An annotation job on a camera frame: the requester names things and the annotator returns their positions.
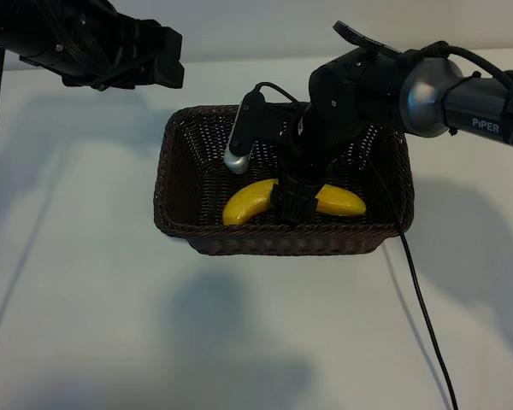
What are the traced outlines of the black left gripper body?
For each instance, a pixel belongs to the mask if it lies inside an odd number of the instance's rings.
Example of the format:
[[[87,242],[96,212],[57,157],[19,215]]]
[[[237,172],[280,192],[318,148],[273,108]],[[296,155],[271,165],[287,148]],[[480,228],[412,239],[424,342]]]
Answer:
[[[128,16],[46,16],[51,40],[20,60],[59,75],[68,87],[133,89],[151,85],[150,71],[162,56],[153,45],[155,20]]]

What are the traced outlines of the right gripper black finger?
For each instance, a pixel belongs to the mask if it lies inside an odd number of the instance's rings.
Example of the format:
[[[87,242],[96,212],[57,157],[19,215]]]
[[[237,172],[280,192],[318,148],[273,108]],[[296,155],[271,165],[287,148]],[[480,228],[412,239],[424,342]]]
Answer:
[[[317,191],[283,190],[281,193],[280,220],[288,225],[298,225],[316,212]]]
[[[306,179],[295,173],[283,173],[281,176],[281,186],[288,192],[319,192],[324,184],[324,179]]]

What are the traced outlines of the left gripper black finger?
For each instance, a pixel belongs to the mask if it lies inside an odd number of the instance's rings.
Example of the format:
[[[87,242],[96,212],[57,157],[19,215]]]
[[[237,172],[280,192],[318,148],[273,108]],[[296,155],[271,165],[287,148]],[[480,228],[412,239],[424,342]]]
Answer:
[[[154,47],[162,54],[179,61],[182,49],[182,35],[168,26],[155,26],[151,28],[151,39]]]
[[[155,59],[151,67],[150,79],[152,84],[168,88],[182,88],[184,67],[179,61]]]

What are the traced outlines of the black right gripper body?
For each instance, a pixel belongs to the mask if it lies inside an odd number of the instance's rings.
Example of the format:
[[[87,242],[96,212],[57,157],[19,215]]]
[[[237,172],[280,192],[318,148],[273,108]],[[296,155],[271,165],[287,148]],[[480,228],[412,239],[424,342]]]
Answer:
[[[355,113],[336,108],[322,112],[308,102],[287,127],[285,140],[278,147],[280,164],[298,179],[326,179],[333,163],[358,134]]]

